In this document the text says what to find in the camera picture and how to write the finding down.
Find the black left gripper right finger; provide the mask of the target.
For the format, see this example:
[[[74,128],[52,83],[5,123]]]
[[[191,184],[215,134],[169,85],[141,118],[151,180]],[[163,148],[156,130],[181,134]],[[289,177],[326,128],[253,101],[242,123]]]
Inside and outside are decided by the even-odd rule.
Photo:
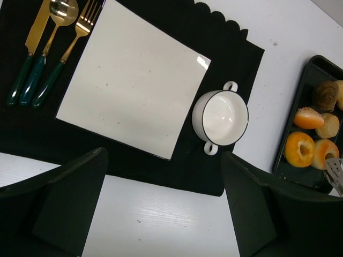
[[[221,171],[241,256],[342,256],[342,198],[265,172],[231,152]]]

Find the metal serving tongs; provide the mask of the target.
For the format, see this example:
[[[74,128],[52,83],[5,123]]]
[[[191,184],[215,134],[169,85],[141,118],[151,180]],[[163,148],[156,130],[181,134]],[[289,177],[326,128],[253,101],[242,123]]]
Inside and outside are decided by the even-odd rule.
[[[338,157],[325,160],[324,176],[342,198],[342,159]]]

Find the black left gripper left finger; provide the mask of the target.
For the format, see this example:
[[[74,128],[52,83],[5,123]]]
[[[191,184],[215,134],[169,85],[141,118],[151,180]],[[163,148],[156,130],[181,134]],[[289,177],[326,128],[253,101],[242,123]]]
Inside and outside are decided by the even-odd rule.
[[[1,187],[1,256],[82,256],[107,166],[97,148]]]

